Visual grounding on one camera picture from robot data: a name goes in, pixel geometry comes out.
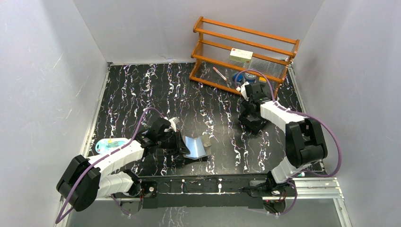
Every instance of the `wall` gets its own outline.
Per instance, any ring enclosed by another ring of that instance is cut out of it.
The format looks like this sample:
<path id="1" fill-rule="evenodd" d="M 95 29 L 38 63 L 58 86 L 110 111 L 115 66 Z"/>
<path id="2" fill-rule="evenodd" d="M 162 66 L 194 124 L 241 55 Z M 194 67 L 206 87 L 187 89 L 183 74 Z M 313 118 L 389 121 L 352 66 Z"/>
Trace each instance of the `wall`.
<path id="1" fill-rule="evenodd" d="M 323 0 L 74 0 L 108 62 L 194 61 L 199 16 L 303 39 Z"/>
<path id="2" fill-rule="evenodd" d="M 338 176 L 355 227 L 401 224 L 400 10 L 399 1 L 326 0 L 295 58 L 307 111 L 341 141 Z"/>
<path id="3" fill-rule="evenodd" d="M 1 226 L 54 226 L 106 67 L 71 0 L 0 2 Z"/>

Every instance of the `box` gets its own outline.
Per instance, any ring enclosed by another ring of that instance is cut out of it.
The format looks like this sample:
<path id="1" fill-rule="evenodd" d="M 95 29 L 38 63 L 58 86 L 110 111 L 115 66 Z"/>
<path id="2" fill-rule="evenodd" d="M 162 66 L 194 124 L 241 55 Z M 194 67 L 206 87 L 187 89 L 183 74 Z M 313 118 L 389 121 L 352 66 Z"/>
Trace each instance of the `box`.
<path id="1" fill-rule="evenodd" d="M 240 62 L 240 63 L 250 63 L 252 59 L 253 52 L 244 51 L 236 48 L 231 49 L 230 60 Z"/>

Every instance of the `black tabletop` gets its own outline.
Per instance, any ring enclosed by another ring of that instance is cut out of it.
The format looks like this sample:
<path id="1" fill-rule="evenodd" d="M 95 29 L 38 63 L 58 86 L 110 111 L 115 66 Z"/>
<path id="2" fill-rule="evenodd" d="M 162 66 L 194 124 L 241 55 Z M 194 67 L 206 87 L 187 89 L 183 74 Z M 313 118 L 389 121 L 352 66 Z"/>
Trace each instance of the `black tabletop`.
<path id="1" fill-rule="evenodd" d="M 129 139 L 143 110 L 152 106 L 168 118 L 178 117 L 178 128 L 184 135 L 209 135 L 212 155 L 191 160 L 164 155 L 161 150 L 124 167 L 138 175 L 263 173 L 277 166 L 284 157 L 284 133 L 268 123 L 258 135 L 252 135 L 238 121 L 240 96 L 190 81 L 193 67 L 193 63 L 111 66 L 89 155 L 97 154 L 94 146 L 100 139 Z M 202 77 L 216 80 L 219 76 L 211 67 L 202 66 Z M 236 72 L 219 70 L 227 77 Z M 301 111 L 289 75 L 279 89 L 278 100 Z M 143 127 L 157 117 L 157 113 L 149 112 Z"/>

